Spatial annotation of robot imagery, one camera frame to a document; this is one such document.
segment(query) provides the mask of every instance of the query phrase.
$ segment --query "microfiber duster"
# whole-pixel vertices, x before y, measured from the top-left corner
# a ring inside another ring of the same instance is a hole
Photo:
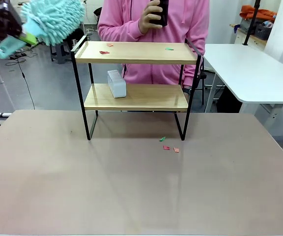
[[[26,43],[47,46],[61,43],[77,29],[85,15],[79,0],[31,0],[22,6],[21,16],[26,19],[19,38],[8,36],[0,43],[0,58],[7,58]]]

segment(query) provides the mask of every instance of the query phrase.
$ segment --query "orange towel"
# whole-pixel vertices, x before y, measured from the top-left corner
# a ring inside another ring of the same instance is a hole
[[[254,7],[250,5],[244,5],[242,6],[240,16],[243,19],[251,19],[254,16],[254,12],[255,12]],[[274,22],[275,19],[273,18],[273,16],[276,16],[276,15],[277,15],[276,12],[265,10],[265,9],[259,9],[256,18]]]

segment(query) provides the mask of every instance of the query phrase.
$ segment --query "white box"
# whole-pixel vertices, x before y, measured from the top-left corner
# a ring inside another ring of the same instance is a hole
[[[114,98],[126,97],[126,82],[117,70],[108,71],[108,84]]]

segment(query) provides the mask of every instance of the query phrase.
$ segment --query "person's hand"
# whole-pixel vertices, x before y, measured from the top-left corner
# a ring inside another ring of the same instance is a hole
[[[161,25],[155,25],[150,23],[151,20],[160,20],[161,16],[152,14],[153,12],[162,12],[163,9],[159,7],[160,0],[150,1],[143,11],[140,21],[138,22],[138,26],[140,28],[140,32],[142,34],[146,34],[149,29],[161,29]]]

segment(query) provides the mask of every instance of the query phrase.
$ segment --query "black cup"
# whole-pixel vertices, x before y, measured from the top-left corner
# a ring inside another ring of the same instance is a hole
[[[151,20],[150,23],[156,25],[162,25],[162,27],[168,25],[168,9],[169,9],[169,0],[160,0],[159,7],[163,9],[162,12],[153,12],[152,14],[161,16],[160,20]]]

